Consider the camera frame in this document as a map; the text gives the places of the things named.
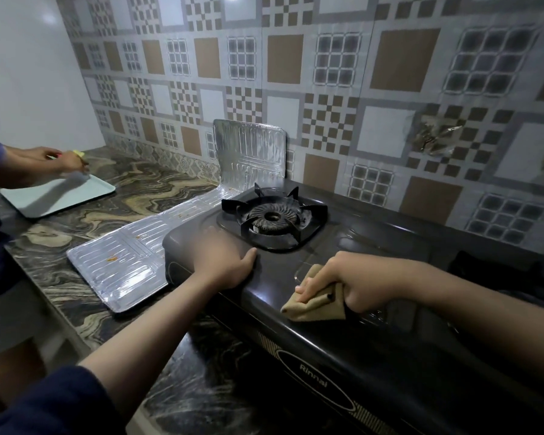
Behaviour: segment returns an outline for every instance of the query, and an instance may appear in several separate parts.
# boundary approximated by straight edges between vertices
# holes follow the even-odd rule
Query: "granite countertop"
[[[113,315],[69,263],[66,250],[215,185],[106,147],[87,151],[85,158],[91,172],[115,185],[116,193],[37,222],[24,219],[0,196],[0,217],[14,237],[8,252],[94,350],[162,294],[136,311]],[[143,411],[167,433],[356,432],[275,363],[201,313],[147,395]],[[276,397],[284,398],[278,402]]]

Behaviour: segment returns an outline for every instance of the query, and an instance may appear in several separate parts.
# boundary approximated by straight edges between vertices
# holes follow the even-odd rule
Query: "burner cap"
[[[279,231],[290,228],[290,224],[299,224],[299,210],[282,203],[264,203],[253,208],[247,218],[254,219],[253,226],[257,227],[260,233]]]

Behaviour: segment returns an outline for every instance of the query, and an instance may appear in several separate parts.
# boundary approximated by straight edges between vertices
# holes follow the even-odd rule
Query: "cleaning cloth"
[[[306,277],[314,277],[321,268],[322,265],[314,264]],[[299,296],[297,292],[294,292],[280,310],[291,321],[308,322],[345,319],[345,299],[343,285],[340,282],[334,282],[320,290],[306,304],[296,301]]]

